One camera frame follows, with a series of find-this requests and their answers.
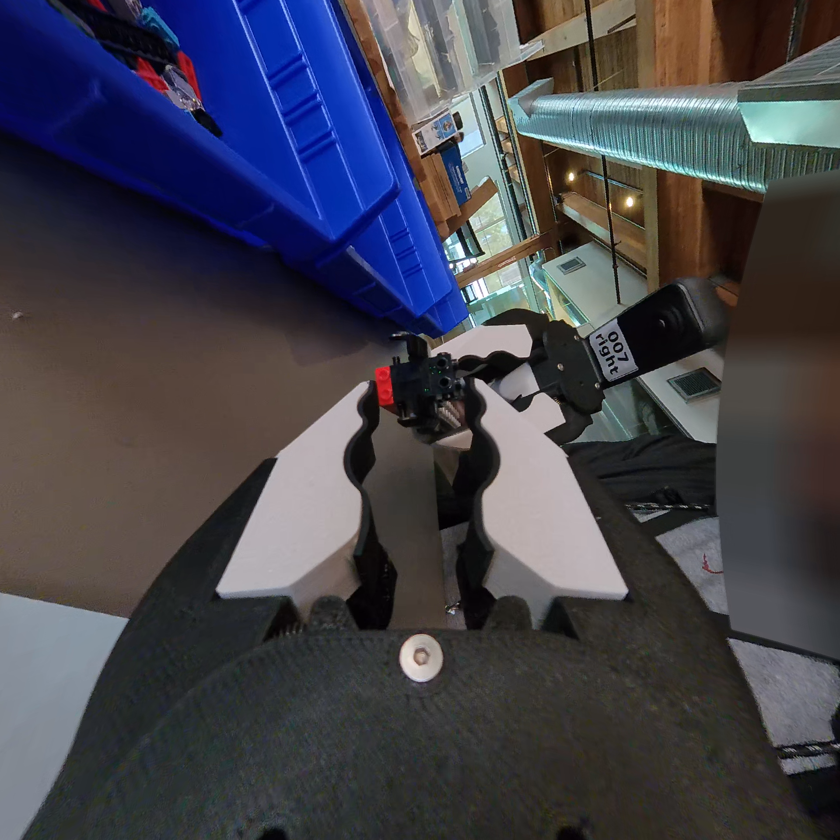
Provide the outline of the blue cardboard box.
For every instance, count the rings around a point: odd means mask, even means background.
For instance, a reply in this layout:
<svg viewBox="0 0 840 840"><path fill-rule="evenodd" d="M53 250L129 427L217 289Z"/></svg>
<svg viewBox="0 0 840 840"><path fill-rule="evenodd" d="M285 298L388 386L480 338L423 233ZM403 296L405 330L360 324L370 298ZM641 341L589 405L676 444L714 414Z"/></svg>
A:
<svg viewBox="0 0 840 840"><path fill-rule="evenodd" d="M451 144L446 148L440 146L438 153L457 205L462 206L471 198L471 189L466 178L459 143Z"/></svg>

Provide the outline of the grey black toy brick model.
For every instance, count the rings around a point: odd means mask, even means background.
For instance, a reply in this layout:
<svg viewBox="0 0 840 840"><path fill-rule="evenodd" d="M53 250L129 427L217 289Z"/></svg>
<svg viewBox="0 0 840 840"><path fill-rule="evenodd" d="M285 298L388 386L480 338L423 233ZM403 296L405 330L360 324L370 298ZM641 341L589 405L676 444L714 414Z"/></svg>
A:
<svg viewBox="0 0 840 840"><path fill-rule="evenodd" d="M390 341L404 344L404 354L393 355L391 364L374 372L380 410L426 445L470 432L466 383L452 355L431 354L427 341L412 332L394 332Z"/></svg>

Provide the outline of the black metal ceiling pipe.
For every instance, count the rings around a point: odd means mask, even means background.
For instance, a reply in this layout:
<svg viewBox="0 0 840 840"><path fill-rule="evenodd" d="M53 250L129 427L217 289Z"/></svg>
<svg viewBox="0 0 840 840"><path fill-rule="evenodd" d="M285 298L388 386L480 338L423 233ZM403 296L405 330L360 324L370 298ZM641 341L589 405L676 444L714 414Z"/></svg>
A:
<svg viewBox="0 0 840 840"><path fill-rule="evenodd" d="M594 21L592 15L592 2L591 1L584 1L584 19L585 19L585 27L586 27L586 35L587 35L587 45L589 50L589 57L590 57L590 68L591 68L591 78L592 78L592 89L594 92L599 92L601 89L599 73L597 69L597 61L595 55L595 32L594 32ZM613 272L613 280L614 280L614 291L616 297L616 304L622 304L622 292L621 292L621 284L620 284L620 276L618 274L618 266L617 266L617 251L616 251L616 237L615 237L615 228L613 224L613 210L612 210L612 200L610 194L610 182L609 182L609 175L607 172L607 162L606 157L601 154L601 166L602 166L602 183L603 183L603 190L605 196L605 212L606 212L606 219L607 219L607 231L609 236L609 243L610 243L610 252L611 252L611 259L612 259L612 272Z"/></svg>

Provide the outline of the blue plastic storage bin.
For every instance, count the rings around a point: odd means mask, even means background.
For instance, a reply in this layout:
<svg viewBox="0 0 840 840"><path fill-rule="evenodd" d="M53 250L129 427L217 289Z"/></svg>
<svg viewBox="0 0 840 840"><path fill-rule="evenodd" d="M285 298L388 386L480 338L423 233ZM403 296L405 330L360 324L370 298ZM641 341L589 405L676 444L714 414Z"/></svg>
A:
<svg viewBox="0 0 840 840"><path fill-rule="evenodd" d="M327 255L301 265L337 297L406 329L455 281L417 181L420 163L400 103L379 80L380 57L362 2L290 2L316 82L338 107L339 140L350 143L350 174L373 185L373 164L387 163L395 190L378 214Z"/></svg>
<svg viewBox="0 0 840 840"><path fill-rule="evenodd" d="M2 129L250 245L342 250L398 197L336 14L144 2L192 61L216 136L57 2L2 2Z"/></svg>
<svg viewBox="0 0 840 840"><path fill-rule="evenodd" d="M448 293L425 313L410 321L406 330L424 334L432 339L440 338L468 318L468 310L457 282L451 284Z"/></svg>

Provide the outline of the grey desk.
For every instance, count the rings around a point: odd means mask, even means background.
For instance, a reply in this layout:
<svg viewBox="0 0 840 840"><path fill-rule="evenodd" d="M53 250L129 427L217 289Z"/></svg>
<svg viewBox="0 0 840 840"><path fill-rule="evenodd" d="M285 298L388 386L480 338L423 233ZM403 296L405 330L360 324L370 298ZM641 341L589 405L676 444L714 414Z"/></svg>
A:
<svg viewBox="0 0 840 840"><path fill-rule="evenodd" d="M397 327L2 134L2 592L130 616Z"/></svg>

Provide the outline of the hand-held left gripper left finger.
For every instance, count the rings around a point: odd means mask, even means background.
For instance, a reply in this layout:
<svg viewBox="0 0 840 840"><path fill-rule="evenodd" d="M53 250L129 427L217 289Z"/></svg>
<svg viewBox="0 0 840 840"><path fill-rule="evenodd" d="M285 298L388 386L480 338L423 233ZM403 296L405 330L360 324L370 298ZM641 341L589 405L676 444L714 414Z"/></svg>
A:
<svg viewBox="0 0 840 840"><path fill-rule="evenodd" d="M226 600L284 596L308 619L338 596L360 629L392 620L396 568L376 531L364 480L380 420L364 381L284 447L217 584Z"/></svg>

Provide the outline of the clear plastic storage box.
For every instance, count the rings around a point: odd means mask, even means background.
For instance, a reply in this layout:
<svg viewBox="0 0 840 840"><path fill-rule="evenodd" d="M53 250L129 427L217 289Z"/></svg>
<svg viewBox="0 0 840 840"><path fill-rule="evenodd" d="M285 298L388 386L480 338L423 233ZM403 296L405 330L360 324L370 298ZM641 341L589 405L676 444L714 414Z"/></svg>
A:
<svg viewBox="0 0 840 840"><path fill-rule="evenodd" d="M468 91L543 48L540 38L521 44L511 1L454 1L448 17L455 33L458 72Z"/></svg>
<svg viewBox="0 0 840 840"><path fill-rule="evenodd" d="M411 128L470 91L469 58L454 2L363 1L363 6Z"/></svg>

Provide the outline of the small printed cardboard box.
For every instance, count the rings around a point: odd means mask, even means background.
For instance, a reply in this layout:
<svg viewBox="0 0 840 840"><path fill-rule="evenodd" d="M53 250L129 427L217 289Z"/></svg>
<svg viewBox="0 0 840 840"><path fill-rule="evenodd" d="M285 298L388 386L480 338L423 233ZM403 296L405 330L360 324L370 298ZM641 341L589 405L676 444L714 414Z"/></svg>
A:
<svg viewBox="0 0 840 840"><path fill-rule="evenodd" d="M413 131L421 157L457 145L464 139L463 120L458 111L447 111Z"/></svg>

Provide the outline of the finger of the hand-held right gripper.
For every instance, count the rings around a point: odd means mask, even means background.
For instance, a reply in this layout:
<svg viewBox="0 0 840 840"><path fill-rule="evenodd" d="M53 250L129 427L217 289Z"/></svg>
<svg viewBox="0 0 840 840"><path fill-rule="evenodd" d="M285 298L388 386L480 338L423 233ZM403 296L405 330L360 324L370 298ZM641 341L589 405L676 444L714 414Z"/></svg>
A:
<svg viewBox="0 0 840 840"><path fill-rule="evenodd" d="M493 382L493 390L518 411L527 411L542 388L531 367L518 367Z"/></svg>
<svg viewBox="0 0 840 840"><path fill-rule="evenodd" d="M434 353L448 354L459 377L494 382L528 362L533 347L526 326L480 326L444 342Z"/></svg>

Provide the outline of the silver ventilation duct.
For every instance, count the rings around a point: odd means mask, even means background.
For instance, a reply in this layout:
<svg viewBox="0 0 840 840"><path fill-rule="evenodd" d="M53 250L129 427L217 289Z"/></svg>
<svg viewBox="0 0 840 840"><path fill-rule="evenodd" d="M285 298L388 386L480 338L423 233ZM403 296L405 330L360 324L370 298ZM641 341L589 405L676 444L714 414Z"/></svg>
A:
<svg viewBox="0 0 840 840"><path fill-rule="evenodd" d="M839 38L750 81L553 93L509 101L520 135L752 193L838 169Z"/></svg>

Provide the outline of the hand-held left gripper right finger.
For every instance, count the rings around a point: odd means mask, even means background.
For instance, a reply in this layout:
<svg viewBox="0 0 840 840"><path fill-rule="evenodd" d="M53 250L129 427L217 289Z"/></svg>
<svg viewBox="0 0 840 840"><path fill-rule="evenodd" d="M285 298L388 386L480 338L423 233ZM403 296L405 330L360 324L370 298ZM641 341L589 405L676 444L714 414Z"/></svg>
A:
<svg viewBox="0 0 840 840"><path fill-rule="evenodd" d="M467 383L465 414L477 481L455 565L466 628L487 627L503 603L545 631L625 606L628 585L563 450L482 381Z"/></svg>

